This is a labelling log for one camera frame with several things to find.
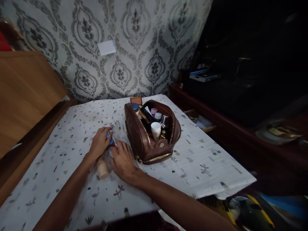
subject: small bottle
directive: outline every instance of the small bottle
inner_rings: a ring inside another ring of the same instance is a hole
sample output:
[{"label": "small bottle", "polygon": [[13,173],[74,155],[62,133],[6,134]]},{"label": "small bottle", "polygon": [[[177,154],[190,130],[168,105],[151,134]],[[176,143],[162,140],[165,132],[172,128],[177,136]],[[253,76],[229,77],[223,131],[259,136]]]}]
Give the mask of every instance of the small bottle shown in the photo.
[{"label": "small bottle", "polygon": [[134,109],[135,113],[138,115],[139,114],[139,105],[136,103],[131,103],[132,108]]},{"label": "small bottle", "polygon": [[162,116],[161,113],[156,112],[154,118],[157,119],[160,122],[161,116]]},{"label": "small bottle", "polygon": [[160,138],[161,126],[158,122],[153,122],[151,124],[151,131],[155,142],[157,142]]},{"label": "small bottle", "polygon": [[166,129],[168,128],[168,120],[169,120],[169,116],[168,115],[163,115],[162,119],[161,119],[161,129]]},{"label": "small bottle", "polygon": [[100,179],[104,179],[109,176],[105,155],[101,155],[101,157],[96,161],[96,169]]},{"label": "small bottle", "polygon": [[144,120],[148,123],[148,124],[152,124],[154,122],[158,122],[157,119],[155,119],[144,107],[142,107],[141,105],[139,105],[139,109],[141,111],[141,116],[144,118]]}]

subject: wallpaper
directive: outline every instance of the wallpaper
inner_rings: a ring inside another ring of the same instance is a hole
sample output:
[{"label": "wallpaper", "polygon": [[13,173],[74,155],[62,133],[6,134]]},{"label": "wallpaper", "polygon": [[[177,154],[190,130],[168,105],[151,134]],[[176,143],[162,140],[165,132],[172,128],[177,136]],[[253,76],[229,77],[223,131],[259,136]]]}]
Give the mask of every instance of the wallpaper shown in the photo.
[{"label": "wallpaper", "polygon": [[[188,67],[211,0],[0,0],[79,101],[166,94]],[[97,44],[114,40],[116,53]]]}]

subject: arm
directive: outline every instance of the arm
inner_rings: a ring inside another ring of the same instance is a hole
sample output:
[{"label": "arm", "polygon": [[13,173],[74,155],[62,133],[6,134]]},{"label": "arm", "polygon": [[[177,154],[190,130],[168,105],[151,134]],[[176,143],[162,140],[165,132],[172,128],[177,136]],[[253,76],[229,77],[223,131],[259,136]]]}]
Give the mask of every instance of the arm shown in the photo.
[{"label": "arm", "polygon": [[145,174],[134,165],[130,149],[117,142],[112,147],[114,172],[125,182],[145,192],[175,222],[186,230],[235,230],[231,223],[179,190]]},{"label": "arm", "polygon": [[86,182],[90,169],[109,145],[112,137],[111,134],[110,138],[106,139],[109,130],[111,130],[111,128],[103,127],[98,129],[93,138],[90,151],[85,155],[81,164],[57,194],[51,205],[36,224],[33,229],[34,231],[64,230],[81,189]]}]

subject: pink bottle cap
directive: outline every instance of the pink bottle cap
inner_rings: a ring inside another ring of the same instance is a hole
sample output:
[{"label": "pink bottle cap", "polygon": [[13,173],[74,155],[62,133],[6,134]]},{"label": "pink bottle cap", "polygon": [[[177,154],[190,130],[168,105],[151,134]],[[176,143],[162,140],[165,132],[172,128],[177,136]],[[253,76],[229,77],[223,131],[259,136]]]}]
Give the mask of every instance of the pink bottle cap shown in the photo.
[{"label": "pink bottle cap", "polygon": [[158,110],[156,108],[152,108],[151,109],[151,114],[152,116],[154,117],[155,113],[157,112]]}]

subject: table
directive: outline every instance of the table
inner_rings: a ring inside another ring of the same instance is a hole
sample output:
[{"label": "table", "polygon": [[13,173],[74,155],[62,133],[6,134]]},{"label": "table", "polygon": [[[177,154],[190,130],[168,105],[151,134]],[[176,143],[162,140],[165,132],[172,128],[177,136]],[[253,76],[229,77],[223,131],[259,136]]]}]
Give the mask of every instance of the table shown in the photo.
[{"label": "table", "polygon": [[[168,105],[181,125],[182,134],[172,157],[153,165],[136,165],[193,198],[215,194],[224,199],[256,179],[198,128],[165,95],[145,97]],[[38,153],[12,195],[0,208],[0,230],[32,230],[57,193],[88,152],[97,129],[113,122],[114,137],[129,143],[124,104],[129,98],[97,100],[70,107]],[[158,206],[143,192],[114,174],[99,180],[96,169],[88,176],[66,230],[123,219]]]}]

